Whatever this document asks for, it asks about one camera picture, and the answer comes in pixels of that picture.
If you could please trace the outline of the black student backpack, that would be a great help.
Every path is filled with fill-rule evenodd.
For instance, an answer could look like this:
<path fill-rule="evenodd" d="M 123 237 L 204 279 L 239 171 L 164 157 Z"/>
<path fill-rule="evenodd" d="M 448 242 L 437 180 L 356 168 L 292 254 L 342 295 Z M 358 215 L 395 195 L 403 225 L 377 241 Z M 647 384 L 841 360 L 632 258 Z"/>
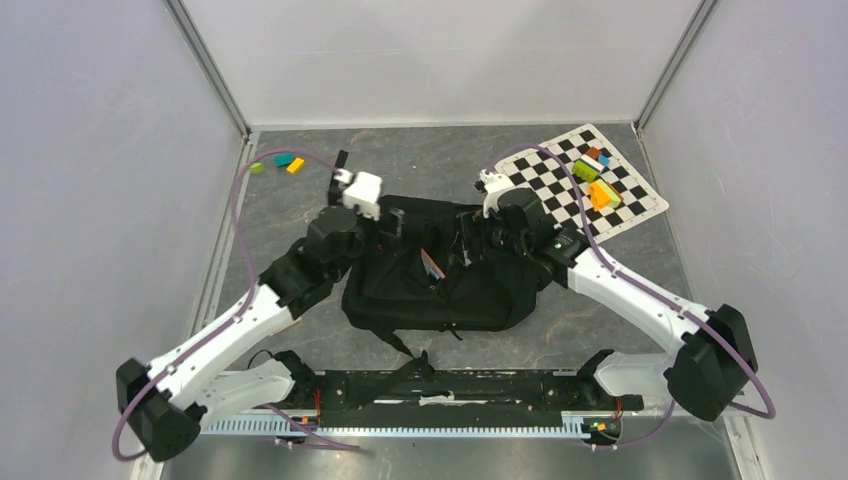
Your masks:
<path fill-rule="evenodd" d="M 537 305 L 536 268 L 527 260 L 504 257 L 465 265 L 458 252 L 457 216 L 481 205 L 385 195 L 381 211 L 406 212 L 403 247 L 396 255 L 365 255 L 351 267 L 341 308 L 350 324 L 373 333 L 410 355 L 398 331 L 500 332 L 530 316 Z M 430 277 L 422 266 L 424 248 L 446 277 Z"/>

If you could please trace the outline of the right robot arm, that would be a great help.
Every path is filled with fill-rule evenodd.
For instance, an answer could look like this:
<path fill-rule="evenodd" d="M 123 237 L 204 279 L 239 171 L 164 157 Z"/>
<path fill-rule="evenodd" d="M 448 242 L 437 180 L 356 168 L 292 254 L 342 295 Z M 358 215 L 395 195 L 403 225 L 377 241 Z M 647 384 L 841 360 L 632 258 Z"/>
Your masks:
<path fill-rule="evenodd" d="M 556 226 L 528 188 L 487 194 L 457 225 L 468 258 L 502 251 L 527 260 L 541 288 L 555 282 L 591 298 L 663 348 L 661 355 L 603 355 L 577 382 L 585 405 L 602 408 L 622 395 L 667 397 L 705 421 L 739 406 L 735 398 L 758 365 L 746 319 L 734 307 L 709 309 L 659 287 L 579 229 Z"/>

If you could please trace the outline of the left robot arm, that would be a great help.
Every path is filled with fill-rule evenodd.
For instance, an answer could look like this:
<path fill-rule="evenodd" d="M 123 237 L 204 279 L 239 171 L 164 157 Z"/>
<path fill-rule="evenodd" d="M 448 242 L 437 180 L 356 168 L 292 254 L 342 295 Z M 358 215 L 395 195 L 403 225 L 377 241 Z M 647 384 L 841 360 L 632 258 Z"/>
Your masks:
<path fill-rule="evenodd" d="M 281 359 L 240 372 L 226 369 L 260 341 L 294 326 L 340 282 L 381 219 L 376 203 L 329 206 L 308 225 L 304 237 L 255 276 L 247 292 L 210 324 L 171 351 L 141 363 L 125 361 L 116 371 L 120 418 L 111 448 L 130 428 L 141 453 L 156 462 L 185 451 L 209 426 L 246 410 L 284 401 L 306 405 L 313 379 Z"/>

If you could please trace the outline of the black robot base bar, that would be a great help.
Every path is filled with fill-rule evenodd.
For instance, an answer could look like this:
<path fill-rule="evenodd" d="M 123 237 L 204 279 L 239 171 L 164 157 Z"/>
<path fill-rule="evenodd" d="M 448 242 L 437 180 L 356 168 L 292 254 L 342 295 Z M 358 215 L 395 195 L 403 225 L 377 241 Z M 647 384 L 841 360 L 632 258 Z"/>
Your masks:
<path fill-rule="evenodd" d="M 322 427 L 555 427 L 564 412 L 641 411 L 639 395 L 613 397 L 588 373 L 436 370 L 410 360 L 396 370 L 318 373 L 293 351 L 273 354 L 293 390 L 281 410 L 313 410 Z"/>

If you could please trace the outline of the yellow toy block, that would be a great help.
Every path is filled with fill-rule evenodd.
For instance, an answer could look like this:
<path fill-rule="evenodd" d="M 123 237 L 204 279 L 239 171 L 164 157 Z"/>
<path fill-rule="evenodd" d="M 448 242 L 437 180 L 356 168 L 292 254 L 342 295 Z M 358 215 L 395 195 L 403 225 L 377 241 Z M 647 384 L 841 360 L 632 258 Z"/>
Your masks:
<path fill-rule="evenodd" d="M 291 175 L 298 174 L 304 167 L 305 160 L 301 157 L 296 157 L 287 167 L 286 172 Z"/>

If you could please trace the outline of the teal toy block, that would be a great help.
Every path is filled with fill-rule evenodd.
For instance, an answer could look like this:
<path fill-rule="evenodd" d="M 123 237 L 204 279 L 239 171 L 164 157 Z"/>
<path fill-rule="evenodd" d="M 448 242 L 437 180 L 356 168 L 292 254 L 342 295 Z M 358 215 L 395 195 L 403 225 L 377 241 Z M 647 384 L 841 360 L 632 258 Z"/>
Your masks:
<path fill-rule="evenodd" d="M 295 156 L 292 153 L 279 153 L 273 156 L 273 162 L 277 168 L 287 167 L 294 160 Z"/>

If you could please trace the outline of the green white block stack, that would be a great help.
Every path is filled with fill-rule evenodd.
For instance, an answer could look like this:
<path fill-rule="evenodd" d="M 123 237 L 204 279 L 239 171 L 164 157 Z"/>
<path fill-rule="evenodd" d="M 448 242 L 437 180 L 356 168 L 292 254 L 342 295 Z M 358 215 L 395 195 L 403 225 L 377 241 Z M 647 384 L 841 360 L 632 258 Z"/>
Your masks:
<path fill-rule="evenodd" d="M 581 157 L 575 161 L 572 173 L 582 181 L 591 183 L 598 179 L 603 170 L 604 166 L 600 162 L 591 157 Z"/>

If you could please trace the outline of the orange green block stack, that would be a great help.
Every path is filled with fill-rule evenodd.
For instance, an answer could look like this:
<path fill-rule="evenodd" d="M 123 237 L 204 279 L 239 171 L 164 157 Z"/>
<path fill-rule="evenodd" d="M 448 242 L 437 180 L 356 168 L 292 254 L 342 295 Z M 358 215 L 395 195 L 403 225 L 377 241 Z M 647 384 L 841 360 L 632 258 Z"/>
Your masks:
<path fill-rule="evenodd" d="M 588 195 L 592 208 L 596 212 L 600 212 L 604 208 L 615 209 L 622 202 L 622 197 L 618 191 L 603 179 L 598 179 L 589 185 Z"/>

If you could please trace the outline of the brown blue block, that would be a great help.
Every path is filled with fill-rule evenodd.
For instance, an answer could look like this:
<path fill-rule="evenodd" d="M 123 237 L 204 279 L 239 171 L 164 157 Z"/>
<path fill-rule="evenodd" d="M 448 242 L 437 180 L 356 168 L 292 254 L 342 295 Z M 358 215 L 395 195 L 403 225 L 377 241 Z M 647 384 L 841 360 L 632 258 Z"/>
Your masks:
<path fill-rule="evenodd" d="M 591 158 L 592 160 L 598 162 L 604 168 L 606 168 L 610 163 L 610 159 L 600 149 L 596 147 L 590 147 L 585 152 L 585 155 Z"/>

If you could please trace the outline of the black white chessboard mat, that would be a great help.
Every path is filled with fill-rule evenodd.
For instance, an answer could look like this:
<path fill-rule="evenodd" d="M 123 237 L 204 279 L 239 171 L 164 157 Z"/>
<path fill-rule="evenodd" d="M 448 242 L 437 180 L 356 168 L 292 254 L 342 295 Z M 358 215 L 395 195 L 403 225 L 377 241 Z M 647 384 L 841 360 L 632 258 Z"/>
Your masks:
<path fill-rule="evenodd" d="M 545 141 L 550 159 L 530 148 L 497 162 L 495 170 L 529 187 L 562 227 L 587 223 L 599 243 L 669 208 L 648 181 L 592 124 Z"/>

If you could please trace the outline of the aluminium frame rail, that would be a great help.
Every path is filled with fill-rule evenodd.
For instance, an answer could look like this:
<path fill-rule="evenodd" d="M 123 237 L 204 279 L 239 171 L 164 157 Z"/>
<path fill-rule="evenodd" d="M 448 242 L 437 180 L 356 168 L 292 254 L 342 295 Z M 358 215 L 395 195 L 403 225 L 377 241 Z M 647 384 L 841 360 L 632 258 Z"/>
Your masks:
<path fill-rule="evenodd" d="M 223 108 L 227 119 L 236 132 L 237 150 L 230 156 L 230 165 L 227 167 L 228 179 L 232 181 L 238 176 L 241 165 L 255 153 L 258 136 L 252 132 L 251 125 L 237 105 L 235 97 L 215 63 L 212 52 L 192 17 L 189 6 L 178 0 L 166 0 L 164 5 L 212 89 L 217 104 Z M 186 337 L 199 332 L 207 317 L 214 313 L 218 305 L 229 254 L 234 242 L 234 230 L 228 224 L 231 220 L 231 214 L 228 212 L 229 201 L 230 195 L 226 194 L 216 213 L 217 229 L 215 230 L 214 242 L 204 254 L 203 282 L 200 293 L 193 302 L 192 314 L 186 328 Z"/>

